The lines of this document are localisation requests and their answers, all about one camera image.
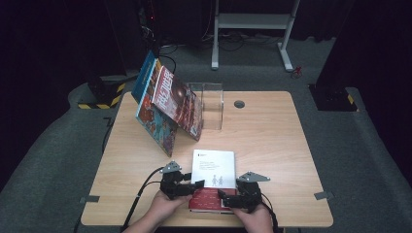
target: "dark background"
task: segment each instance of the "dark background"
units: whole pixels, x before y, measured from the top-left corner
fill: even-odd
[[[213,19],[207,26],[211,3],[2,1],[1,188],[37,137],[68,110],[67,96],[73,88],[96,82],[100,76],[139,69],[146,51],[161,45],[157,38],[199,43],[205,30],[213,28]],[[410,5],[407,1],[302,0],[291,38],[337,37],[318,85],[359,89],[380,137],[412,183]],[[221,2],[222,12],[234,13],[284,13],[291,6],[289,0]],[[141,8],[156,41],[141,38]],[[114,14],[122,11],[124,15]]]

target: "colorful book cover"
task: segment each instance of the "colorful book cover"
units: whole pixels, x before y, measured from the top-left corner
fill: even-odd
[[[158,74],[153,103],[199,141],[202,131],[201,100],[165,66]]]
[[[155,55],[150,50],[145,58],[145,61],[143,62],[143,66],[140,69],[139,75],[137,76],[137,80],[135,85],[133,86],[133,90],[131,91],[131,95],[138,104],[140,104],[140,101],[143,98],[143,94],[145,93],[145,90],[149,84],[148,80],[152,76],[152,72],[154,70],[156,61],[157,59],[155,58]]]
[[[170,157],[172,156],[178,125],[152,103],[161,64],[158,59],[153,59],[154,56],[152,57],[151,54],[148,55],[148,58],[147,67],[153,64],[152,68],[147,70],[142,68],[142,71],[145,70],[142,81],[138,82],[137,85],[139,86],[135,87],[137,96],[135,99],[139,104],[136,118]]]
[[[218,189],[227,195],[236,194],[235,156],[233,151],[194,150],[191,183],[205,181],[189,200],[193,212],[231,213],[223,205]]]

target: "white book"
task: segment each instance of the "white book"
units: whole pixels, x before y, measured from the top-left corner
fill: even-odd
[[[205,187],[236,188],[233,151],[194,150],[191,182],[205,181]]]

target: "gray carpet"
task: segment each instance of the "gray carpet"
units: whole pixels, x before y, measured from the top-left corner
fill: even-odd
[[[292,94],[321,182],[335,197],[328,201],[334,218],[331,227],[291,228],[289,232],[412,232],[411,188],[377,135],[358,91],[347,89],[358,112],[316,109],[308,84],[316,82],[333,40],[289,42],[292,64],[302,67],[299,79],[292,79],[285,71],[274,43],[258,41],[262,39],[254,39],[239,50],[234,50],[239,44],[221,43],[218,71],[210,69],[210,48],[179,46],[160,52],[175,60],[175,74],[183,82],[223,83],[225,90],[286,90]],[[175,68],[169,58],[160,59],[170,69]],[[133,85],[127,83],[125,91]],[[80,200],[88,196],[108,124],[117,113],[117,109],[78,109],[77,101],[85,88],[83,84],[71,92],[68,99],[72,108],[38,138],[1,192],[0,232],[75,230],[84,208]],[[76,230],[119,232],[118,227],[81,224]]]

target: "human arm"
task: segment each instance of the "human arm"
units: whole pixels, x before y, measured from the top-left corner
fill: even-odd
[[[190,200],[189,196],[179,196],[170,200],[162,191],[158,191],[154,196],[148,211],[137,221],[131,224],[123,233],[153,233],[155,230],[182,204]]]
[[[248,233],[273,233],[272,217],[262,204],[249,214],[237,208],[231,210],[243,222]]]

